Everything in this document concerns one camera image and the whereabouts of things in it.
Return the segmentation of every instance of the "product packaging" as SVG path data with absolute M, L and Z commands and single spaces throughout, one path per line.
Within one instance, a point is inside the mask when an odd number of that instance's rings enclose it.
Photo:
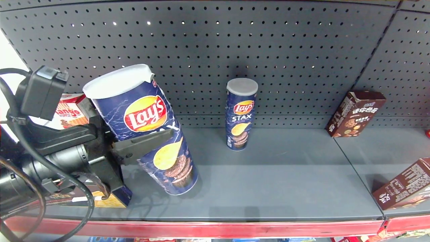
M 126 185 L 111 191 L 111 195 L 102 200 L 103 192 L 99 187 L 89 179 L 86 179 L 84 185 L 88 187 L 94 196 L 94 206 L 96 208 L 126 208 L 132 198 L 132 192 Z M 67 194 L 56 193 L 46 198 L 48 204 L 60 204 L 63 206 L 87 207 L 85 194 L 80 189 L 74 189 Z
M 291 237 L 291 238 L 283 238 L 277 239 L 278 242 L 313 242 L 316 241 L 314 237 Z
M 180 195 L 198 174 L 170 103 L 147 65 L 132 65 L 98 77 L 83 92 L 119 141 L 173 129 L 173 137 L 138 163 L 168 194 Z
M 373 193 L 382 210 L 417 206 L 430 197 L 430 158 L 422 158 Z
M 385 97 L 379 92 L 348 92 L 326 130 L 331 137 L 358 136 L 385 101 Z
M 87 124 L 89 118 L 95 115 L 97 113 L 94 107 L 83 93 L 64 93 L 51 123 L 58 123 L 59 129 L 65 129 L 79 124 Z
M 234 151 L 246 148 L 254 121 L 258 84 L 248 78 L 236 78 L 227 83 L 225 129 L 227 146 Z
M 98 237 L 88 238 L 87 242 L 179 242 L 178 239 L 169 238 L 118 238 L 118 237 Z
M 258 242 L 260 239 L 232 239 L 233 242 Z
M 407 231 L 404 232 L 402 235 L 397 236 L 397 238 L 420 238 L 423 236 L 430 235 L 430 229 L 427 230 L 414 230 L 414 231 Z

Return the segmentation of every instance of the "lay's logo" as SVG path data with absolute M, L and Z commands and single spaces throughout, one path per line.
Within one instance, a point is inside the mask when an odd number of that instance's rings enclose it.
M 158 95 L 139 98 L 128 106 L 124 114 L 124 123 L 134 132 L 155 130 L 166 120 L 166 105 Z
M 245 115 L 249 113 L 254 107 L 254 101 L 246 100 L 242 101 L 234 106 L 234 113 L 237 115 Z

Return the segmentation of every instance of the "potato chip illustration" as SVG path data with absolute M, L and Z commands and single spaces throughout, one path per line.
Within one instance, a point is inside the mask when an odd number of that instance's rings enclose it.
M 154 155 L 155 167 L 163 171 L 171 168 L 176 162 L 181 144 L 182 138 L 178 142 L 161 147 Z
M 241 124 L 236 124 L 232 129 L 231 129 L 231 134 L 234 136 L 238 136 L 241 133 L 243 133 L 246 129 L 246 127 L 248 127 L 250 123 L 241 123 Z

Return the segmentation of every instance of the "cookie illustration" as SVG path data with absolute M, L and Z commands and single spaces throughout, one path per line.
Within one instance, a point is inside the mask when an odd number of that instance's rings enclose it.
M 166 177 L 175 177 L 179 175 L 179 173 L 184 169 L 186 162 L 187 162 L 187 157 L 185 157 L 185 155 L 180 155 L 176 159 L 175 164 L 164 172 L 164 175 Z
M 243 132 L 238 136 L 233 136 L 233 140 L 236 148 L 242 148 L 248 141 L 248 132 Z
M 69 124 L 69 122 L 67 122 L 67 120 L 64 120 L 64 119 L 61 120 L 61 125 L 63 127 L 72 127 L 72 125 Z
M 190 165 L 191 159 L 188 158 L 186 161 L 185 168 L 175 177 L 172 184 L 176 187 L 185 187 L 192 180 L 193 177 L 193 166 Z
M 355 119 L 350 119 L 345 123 L 345 126 L 348 128 L 352 128 L 357 125 L 357 122 L 355 122 Z

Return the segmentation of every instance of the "lay's stax can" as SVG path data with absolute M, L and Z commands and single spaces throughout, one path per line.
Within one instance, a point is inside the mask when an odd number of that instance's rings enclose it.
M 258 84 L 248 78 L 235 78 L 227 83 L 225 129 L 227 146 L 234 151 L 245 149 L 254 121 Z
M 190 190 L 198 173 L 170 103 L 147 65 L 125 67 L 100 76 L 83 87 L 118 140 L 173 129 L 173 137 L 138 159 L 168 194 Z

